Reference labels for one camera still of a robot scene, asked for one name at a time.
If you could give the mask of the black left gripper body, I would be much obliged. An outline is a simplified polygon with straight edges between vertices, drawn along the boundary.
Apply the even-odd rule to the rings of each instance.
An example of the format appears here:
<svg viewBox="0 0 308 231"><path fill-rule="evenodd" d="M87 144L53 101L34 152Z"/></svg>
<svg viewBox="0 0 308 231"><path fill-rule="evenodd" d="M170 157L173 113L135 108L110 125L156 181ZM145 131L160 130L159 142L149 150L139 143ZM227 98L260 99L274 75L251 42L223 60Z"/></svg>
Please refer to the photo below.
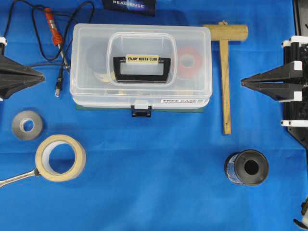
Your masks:
<svg viewBox="0 0 308 231"><path fill-rule="evenodd" d="M4 100L5 96L5 78L7 76L6 70L3 68L3 61L4 61L4 50L7 46L7 39L5 37L0 38L0 100Z"/></svg>

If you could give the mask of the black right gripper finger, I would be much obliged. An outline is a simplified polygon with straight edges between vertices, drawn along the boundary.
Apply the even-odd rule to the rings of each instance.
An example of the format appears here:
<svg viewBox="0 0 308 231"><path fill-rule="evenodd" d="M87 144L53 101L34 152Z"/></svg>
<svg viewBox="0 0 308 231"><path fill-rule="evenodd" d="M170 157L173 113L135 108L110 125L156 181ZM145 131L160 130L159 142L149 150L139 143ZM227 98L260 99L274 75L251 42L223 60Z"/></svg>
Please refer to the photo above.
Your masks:
<svg viewBox="0 0 308 231"><path fill-rule="evenodd" d="M302 101L302 86L290 83L242 83L242 86L258 91L275 101Z"/></svg>
<svg viewBox="0 0 308 231"><path fill-rule="evenodd" d="M257 82L280 82L303 76L302 61L293 61L280 67L274 68L270 71L256 74L254 76L244 78L243 83L257 83Z"/></svg>

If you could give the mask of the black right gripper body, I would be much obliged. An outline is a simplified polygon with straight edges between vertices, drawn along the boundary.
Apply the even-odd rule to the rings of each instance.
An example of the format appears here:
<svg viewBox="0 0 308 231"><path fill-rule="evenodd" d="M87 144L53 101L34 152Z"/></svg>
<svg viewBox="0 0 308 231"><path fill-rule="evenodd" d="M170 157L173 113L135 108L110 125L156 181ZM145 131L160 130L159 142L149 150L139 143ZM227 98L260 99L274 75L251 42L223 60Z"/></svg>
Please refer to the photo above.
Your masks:
<svg viewBox="0 0 308 231"><path fill-rule="evenodd" d="M282 43L283 63L301 61L303 74L299 80L291 83L303 86L302 100L283 104L282 124L287 131L301 144L308 143L308 38L292 36Z"/></svg>

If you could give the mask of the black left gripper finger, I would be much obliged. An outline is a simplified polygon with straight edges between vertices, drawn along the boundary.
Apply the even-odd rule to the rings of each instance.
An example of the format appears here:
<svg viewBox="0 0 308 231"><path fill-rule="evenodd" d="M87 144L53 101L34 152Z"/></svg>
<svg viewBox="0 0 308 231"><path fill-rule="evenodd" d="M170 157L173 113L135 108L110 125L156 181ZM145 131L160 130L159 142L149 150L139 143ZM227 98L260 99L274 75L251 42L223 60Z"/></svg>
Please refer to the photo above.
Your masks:
<svg viewBox="0 0 308 231"><path fill-rule="evenodd" d="M42 73L0 55L0 81L1 83L30 83L35 81L40 83L46 81L46 79Z"/></svg>
<svg viewBox="0 0 308 231"><path fill-rule="evenodd" d="M0 99L6 100L10 98L14 93L19 92L23 89L32 87L41 82L45 82L45 80L31 80L31 81L26 81L26 82L1 84L0 85Z"/></svg>

